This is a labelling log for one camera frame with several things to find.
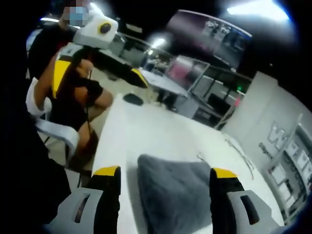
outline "face mask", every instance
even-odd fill
[[[69,24],[71,26],[83,26],[88,20],[88,13],[85,7],[70,7]]]

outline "black shirt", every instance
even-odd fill
[[[56,24],[48,25],[36,36],[28,53],[28,68],[30,77],[40,78],[51,58],[60,48],[71,42],[76,28],[63,30]]]

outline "cable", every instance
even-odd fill
[[[78,179],[77,188],[79,188],[80,182],[81,182],[81,173],[79,173],[79,179]]]
[[[222,133],[222,134],[225,137],[225,141],[229,144],[229,146],[234,148],[239,153],[239,155],[244,159],[244,161],[245,161],[246,165],[248,166],[249,171],[250,171],[250,173],[252,175],[252,179],[254,180],[254,174],[253,174],[254,166],[251,163],[251,161],[249,160],[249,158],[247,158],[244,155],[244,153],[241,153],[241,151],[231,142],[230,138],[227,138],[227,136],[224,133]]]
[[[90,74],[89,74],[89,80],[91,80],[91,74],[92,74],[92,70],[90,71]],[[88,123],[89,134],[90,134],[90,137],[91,137],[91,127],[90,127],[90,121],[89,121],[89,108],[88,108],[88,105],[86,105],[86,113],[87,113],[87,123]]]

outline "wall-mounted screen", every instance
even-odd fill
[[[178,10],[167,24],[167,31],[179,44],[213,56],[234,70],[252,38],[222,19],[186,10]]]

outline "gray cushion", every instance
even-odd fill
[[[191,234],[211,224],[206,162],[171,162],[148,155],[137,162],[149,233]]]

